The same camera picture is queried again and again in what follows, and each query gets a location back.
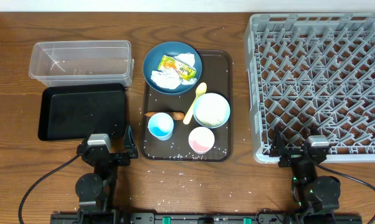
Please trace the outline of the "orange carrot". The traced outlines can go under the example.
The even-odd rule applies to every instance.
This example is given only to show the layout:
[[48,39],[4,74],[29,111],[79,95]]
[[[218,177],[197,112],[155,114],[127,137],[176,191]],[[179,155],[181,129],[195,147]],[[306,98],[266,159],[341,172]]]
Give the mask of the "orange carrot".
[[173,111],[173,112],[150,111],[150,112],[145,113],[145,116],[146,117],[153,117],[156,114],[162,114],[162,115],[166,114],[166,115],[170,116],[175,121],[182,121],[185,118],[185,114],[183,112],[180,112],[180,111]]

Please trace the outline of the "white tissue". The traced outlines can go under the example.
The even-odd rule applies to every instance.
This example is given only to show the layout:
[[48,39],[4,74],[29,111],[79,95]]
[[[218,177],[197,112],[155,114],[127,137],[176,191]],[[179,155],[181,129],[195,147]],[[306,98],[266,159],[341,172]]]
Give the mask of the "white tissue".
[[193,85],[197,82],[197,78],[183,79],[175,70],[165,70],[151,72],[150,79],[160,88],[174,90],[180,85]]
[[174,57],[175,59],[193,67],[195,64],[195,55],[192,53],[182,53]]

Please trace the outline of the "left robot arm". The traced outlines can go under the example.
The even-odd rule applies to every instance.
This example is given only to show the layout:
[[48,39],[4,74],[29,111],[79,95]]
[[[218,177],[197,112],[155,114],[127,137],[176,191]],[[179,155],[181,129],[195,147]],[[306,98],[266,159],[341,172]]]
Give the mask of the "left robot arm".
[[129,166],[138,157],[131,126],[126,126],[124,152],[111,152],[108,134],[91,134],[77,147],[77,155],[94,168],[79,178],[75,192],[79,198],[77,223],[129,223],[128,214],[113,206],[118,168]]

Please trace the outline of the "dark blue plate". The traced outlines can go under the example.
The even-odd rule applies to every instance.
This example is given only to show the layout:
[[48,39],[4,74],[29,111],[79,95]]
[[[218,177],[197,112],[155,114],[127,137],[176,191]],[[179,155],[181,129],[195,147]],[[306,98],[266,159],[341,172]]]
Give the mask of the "dark blue plate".
[[180,95],[182,93],[189,91],[194,85],[179,85],[174,90],[169,90],[161,88],[160,86],[155,84],[155,82],[151,79],[151,72],[157,69],[161,61],[161,58],[164,55],[174,57],[183,53],[193,54],[195,59],[195,64],[193,67],[196,69],[197,72],[195,77],[199,81],[202,75],[202,60],[198,54],[198,51],[190,45],[185,44],[183,42],[164,42],[151,49],[143,61],[143,76],[145,78],[146,83],[152,89],[165,95]]

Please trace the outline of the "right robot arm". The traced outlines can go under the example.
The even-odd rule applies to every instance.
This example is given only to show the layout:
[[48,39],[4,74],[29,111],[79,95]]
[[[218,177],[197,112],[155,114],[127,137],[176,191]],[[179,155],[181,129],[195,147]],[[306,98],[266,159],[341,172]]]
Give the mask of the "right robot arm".
[[292,195],[300,205],[282,223],[336,223],[333,212],[339,209],[341,182],[316,172],[316,166],[326,160],[330,148],[326,136],[312,129],[300,148],[289,149],[278,128],[274,129],[270,156],[279,158],[279,167],[292,169]]

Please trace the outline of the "pink cup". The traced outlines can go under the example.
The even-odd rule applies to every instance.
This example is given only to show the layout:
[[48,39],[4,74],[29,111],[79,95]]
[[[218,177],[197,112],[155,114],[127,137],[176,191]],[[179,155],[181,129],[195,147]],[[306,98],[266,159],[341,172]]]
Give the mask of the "pink cup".
[[195,153],[205,154],[213,148],[215,135],[209,128],[197,127],[190,132],[188,143]]

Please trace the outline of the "light blue cup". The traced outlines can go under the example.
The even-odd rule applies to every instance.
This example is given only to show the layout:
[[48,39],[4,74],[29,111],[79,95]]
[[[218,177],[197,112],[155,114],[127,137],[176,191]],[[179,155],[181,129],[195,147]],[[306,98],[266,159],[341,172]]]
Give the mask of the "light blue cup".
[[171,138],[174,129],[172,117],[166,113],[156,113],[148,121],[150,133],[160,141]]

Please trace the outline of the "yellow green snack wrapper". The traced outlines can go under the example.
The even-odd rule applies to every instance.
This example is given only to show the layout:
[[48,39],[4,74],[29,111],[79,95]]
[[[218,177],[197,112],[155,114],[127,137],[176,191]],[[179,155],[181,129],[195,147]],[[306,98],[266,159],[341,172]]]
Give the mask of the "yellow green snack wrapper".
[[171,56],[164,55],[158,65],[163,72],[176,72],[183,80],[189,81],[196,76],[196,69]]

